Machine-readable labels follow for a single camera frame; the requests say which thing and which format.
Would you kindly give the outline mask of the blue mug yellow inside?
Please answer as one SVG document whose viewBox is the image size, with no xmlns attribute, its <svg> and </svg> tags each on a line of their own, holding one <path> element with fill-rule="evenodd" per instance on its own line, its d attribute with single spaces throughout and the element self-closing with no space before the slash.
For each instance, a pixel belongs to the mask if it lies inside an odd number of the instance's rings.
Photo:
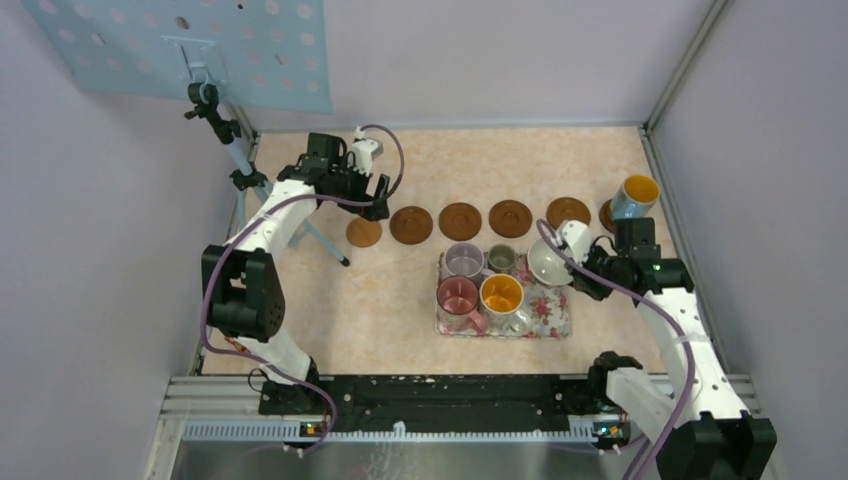
<svg viewBox="0 0 848 480">
<path fill-rule="evenodd" d="M 661 195 L 657 182 L 645 175 L 626 178 L 610 201 L 613 220 L 646 217 Z"/>
</svg>

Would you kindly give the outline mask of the light brown small coaster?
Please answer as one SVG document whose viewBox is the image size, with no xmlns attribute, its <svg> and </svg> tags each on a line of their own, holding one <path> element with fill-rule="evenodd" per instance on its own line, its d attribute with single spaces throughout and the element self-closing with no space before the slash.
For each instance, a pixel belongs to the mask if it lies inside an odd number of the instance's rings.
<svg viewBox="0 0 848 480">
<path fill-rule="evenodd" d="M 363 218 L 354 218 L 346 228 L 346 239 L 348 243 L 356 248 L 372 247 L 382 237 L 382 225 L 378 221 L 369 221 Z"/>
</svg>

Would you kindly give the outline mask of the brown coaster five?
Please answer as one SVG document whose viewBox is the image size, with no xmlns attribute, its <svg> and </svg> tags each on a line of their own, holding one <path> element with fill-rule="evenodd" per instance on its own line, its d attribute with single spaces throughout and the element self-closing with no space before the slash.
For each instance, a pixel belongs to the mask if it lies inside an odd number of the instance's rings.
<svg viewBox="0 0 848 480">
<path fill-rule="evenodd" d="M 546 210 L 546 219 L 554 228 L 572 220 L 589 224 L 591 218 L 591 212 L 587 205 L 574 197 L 556 198 L 550 202 Z"/>
</svg>

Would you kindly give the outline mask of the white cup red handle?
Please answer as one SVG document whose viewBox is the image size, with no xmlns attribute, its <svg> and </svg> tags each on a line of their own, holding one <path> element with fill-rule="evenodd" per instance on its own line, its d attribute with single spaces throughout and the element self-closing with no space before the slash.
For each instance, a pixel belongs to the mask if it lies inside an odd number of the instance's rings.
<svg viewBox="0 0 848 480">
<path fill-rule="evenodd" d="M 528 249 L 526 255 L 528 269 L 532 276 L 541 284 L 561 287 L 570 285 L 573 277 L 565 262 L 545 243 L 543 239 L 536 240 Z"/>
</svg>

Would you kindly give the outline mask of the brown coaster one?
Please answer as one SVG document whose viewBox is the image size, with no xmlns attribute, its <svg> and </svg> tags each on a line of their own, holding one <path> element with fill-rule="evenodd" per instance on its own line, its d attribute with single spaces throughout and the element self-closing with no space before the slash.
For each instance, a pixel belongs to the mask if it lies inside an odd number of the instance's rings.
<svg viewBox="0 0 848 480">
<path fill-rule="evenodd" d="M 397 210 L 391 217 L 389 228 L 393 238 L 404 245 L 416 245 L 427 240 L 433 230 L 430 213 L 419 206 Z"/>
</svg>

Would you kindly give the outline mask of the brown coaster three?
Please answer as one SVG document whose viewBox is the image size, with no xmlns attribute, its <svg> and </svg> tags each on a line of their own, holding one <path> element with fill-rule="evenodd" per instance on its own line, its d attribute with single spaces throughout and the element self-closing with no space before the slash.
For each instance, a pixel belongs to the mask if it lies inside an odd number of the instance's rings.
<svg viewBox="0 0 848 480">
<path fill-rule="evenodd" d="M 488 221 L 491 229 L 504 238 L 524 236 L 531 227 L 533 215 L 522 202 L 512 199 L 502 200 L 489 211 Z"/>
</svg>

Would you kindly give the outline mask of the brown coaster two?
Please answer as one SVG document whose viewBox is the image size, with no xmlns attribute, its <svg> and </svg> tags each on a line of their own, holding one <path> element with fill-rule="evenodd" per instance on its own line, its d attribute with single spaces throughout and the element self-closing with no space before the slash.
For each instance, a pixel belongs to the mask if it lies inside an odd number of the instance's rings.
<svg viewBox="0 0 848 480">
<path fill-rule="evenodd" d="M 468 241 L 480 232 L 482 216 L 475 206 L 465 202 L 454 202 L 442 209 L 438 225 L 441 233 L 447 238 L 454 241 Z"/>
</svg>

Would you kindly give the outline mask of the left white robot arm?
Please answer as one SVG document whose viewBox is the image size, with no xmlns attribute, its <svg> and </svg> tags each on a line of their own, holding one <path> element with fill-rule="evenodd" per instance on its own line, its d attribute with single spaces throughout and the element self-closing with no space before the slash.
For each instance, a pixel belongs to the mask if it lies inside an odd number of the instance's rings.
<svg viewBox="0 0 848 480">
<path fill-rule="evenodd" d="M 276 263 L 325 202 L 368 220 L 388 217 L 389 176 L 381 175 L 375 192 L 367 192 L 383 150 L 363 129 L 350 143 L 311 133 L 305 153 L 278 174 L 257 213 L 225 244 L 202 254 L 201 327 L 234 341 L 231 354 L 256 361 L 269 396 L 287 412 L 321 413 L 330 403 L 320 393 L 312 358 L 283 326 L 286 301 Z"/>
</svg>

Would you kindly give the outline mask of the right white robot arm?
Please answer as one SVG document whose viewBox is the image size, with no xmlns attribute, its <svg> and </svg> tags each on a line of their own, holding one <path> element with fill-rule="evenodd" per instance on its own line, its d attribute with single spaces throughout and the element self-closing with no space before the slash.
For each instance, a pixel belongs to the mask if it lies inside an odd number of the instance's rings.
<svg viewBox="0 0 848 480">
<path fill-rule="evenodd" d="M 626 478 L 655 468 L 663 479 L 759 479 L 776 447 L 770 420 L 756 417 L 731 385 L 706 332 L 685 263 L 664 257 L 651 218 L 615 223 L 607 252 L 580 221 L 557 230 L 574 288 L 601 301 L 629 297 L 650 326 L 672 391 L 664 393 L 638 363 L 604 352 L 590 370 L 589 404 L 622 408 L 645 435 Z"/>
</svg>

